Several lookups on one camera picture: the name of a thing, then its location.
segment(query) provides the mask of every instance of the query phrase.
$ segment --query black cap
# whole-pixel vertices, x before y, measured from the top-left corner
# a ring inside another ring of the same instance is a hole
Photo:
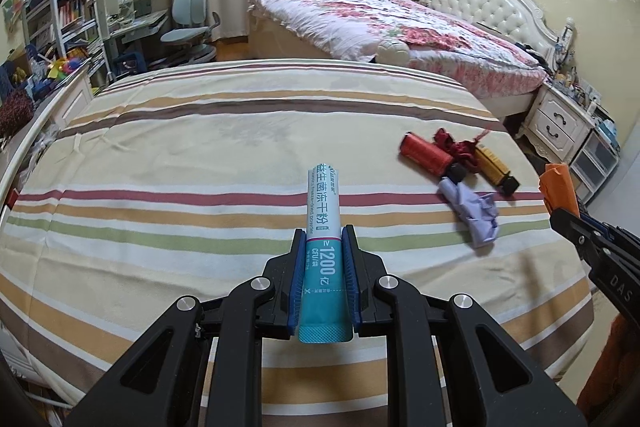
[[[500,190],[505,196],[511,196],[520,187],[520,182],[513,176],[505,176],[500,182]]]
[[[458,185],[466,178],[466,169],[459,163],[452,163],[447,167],[447,170],[444,171],[444,175]]]

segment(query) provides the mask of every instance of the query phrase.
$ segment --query chair seat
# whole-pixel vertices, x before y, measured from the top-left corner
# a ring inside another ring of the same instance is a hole
[[[208,29],[208,26],[201,26],[199,28],[179,28],[165,33],[160,37],[160,40],[165,44],[183,44],[184,42],[189,42],[191,39],[204,35]]]

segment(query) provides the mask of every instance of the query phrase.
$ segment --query orange cloth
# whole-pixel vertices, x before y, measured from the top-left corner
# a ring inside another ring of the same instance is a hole
[[[540,176],[540,192],[545,197],[545,206],[549,214],[556,208],[565,208],[580,217],[574,184],[571,182],[567,164],[549,163],[545,166],[545,173]]]
[[[591,376],[578,397],[577,406],[587,422],[631,383],[640,367],[640,344],[633,327],[622,315],[613,321],[611,333]]]

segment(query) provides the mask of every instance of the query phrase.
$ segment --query bed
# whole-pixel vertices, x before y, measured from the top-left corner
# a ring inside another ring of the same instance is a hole
[[[474,251],[436,180],[398,156],[404,133],[441,126],[456,139],[491,130],[487,146],[522,184],[498,198],[491,248]],[[439,298],[469,293],[552,377],[580,351],[593,322],[580,260],[549,228],[538,177],[500,122],[444,76],[339,60],[187,66],[98,95],[2,227],[5,334],[77,403],[179,296],[227,295],[288,251],[319,162],[340,173],[342,223],[390,273]],[[385,356],[384,339],[265,341],[264,425],[386,425]]]
[[[340,58],[460,81],[499,118],[526,111],[557,38],[532,0],[249,0],[257,58]]]

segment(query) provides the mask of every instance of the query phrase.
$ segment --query teal packet bottom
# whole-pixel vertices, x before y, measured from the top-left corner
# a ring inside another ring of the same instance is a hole
[[[307,344],[348,342],[353,338],[342,273],[342,243],[338,239],[306,242],[298,338]]]

